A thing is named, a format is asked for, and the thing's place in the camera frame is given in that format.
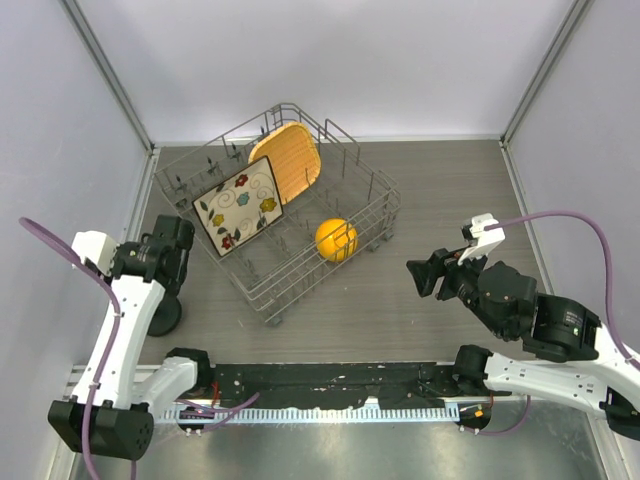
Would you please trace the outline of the black phone stand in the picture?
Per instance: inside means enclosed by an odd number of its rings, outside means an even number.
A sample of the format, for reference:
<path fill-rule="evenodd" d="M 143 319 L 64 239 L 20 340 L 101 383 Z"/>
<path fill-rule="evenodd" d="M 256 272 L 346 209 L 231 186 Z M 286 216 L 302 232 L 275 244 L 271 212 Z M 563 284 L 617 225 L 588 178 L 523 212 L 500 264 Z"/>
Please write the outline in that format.
<path fill-rule="evenodd" d="M 162 337 L 176 329 L 182 318 L 182 305 L 176 296 L 165 296 L 158 305 L 147 334 L 151 337 Z"/>

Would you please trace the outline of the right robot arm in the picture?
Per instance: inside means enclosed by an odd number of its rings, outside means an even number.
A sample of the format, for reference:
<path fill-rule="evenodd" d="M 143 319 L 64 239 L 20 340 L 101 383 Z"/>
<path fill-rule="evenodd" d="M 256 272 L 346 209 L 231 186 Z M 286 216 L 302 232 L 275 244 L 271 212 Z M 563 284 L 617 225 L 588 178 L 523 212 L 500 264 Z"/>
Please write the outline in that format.
<path fill-rule="evenodd" d="M 517 361 L 463 345 L 451 371 L 457 391 L 538 397 L 602 418 L 620 436 L 639 438 L 639 373 L 591 310 L 539 292 L 534 278 L 502 261 L 464 259 L 460 250 L 439 249 L 406 267 L 420 297 L 459 300 L 496 338 L 519 341 L 534 357 Z"/>

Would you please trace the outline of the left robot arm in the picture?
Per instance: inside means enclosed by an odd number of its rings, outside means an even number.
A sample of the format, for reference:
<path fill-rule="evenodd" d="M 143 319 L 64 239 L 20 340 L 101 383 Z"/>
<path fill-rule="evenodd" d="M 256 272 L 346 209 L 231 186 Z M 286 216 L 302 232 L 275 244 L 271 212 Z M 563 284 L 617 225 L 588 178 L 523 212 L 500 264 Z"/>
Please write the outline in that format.
<path fill-rule="evenodd" d="M 145 339 L 172 332 L 181 320 L 178 294 L 194 234 L 192 222 L 160 215 L 138 241 L 75 235 L 69 249 L 105 288 L 110 306 L 70 398 L 49 408 L 49 424 L 72 451 L 137 461 L 151 443 L 155 416 L 184 393 L 200 399 L 211 391 L 209 356 L 191 348 L 172 349 L 158 370 L 134 381 Z"/>

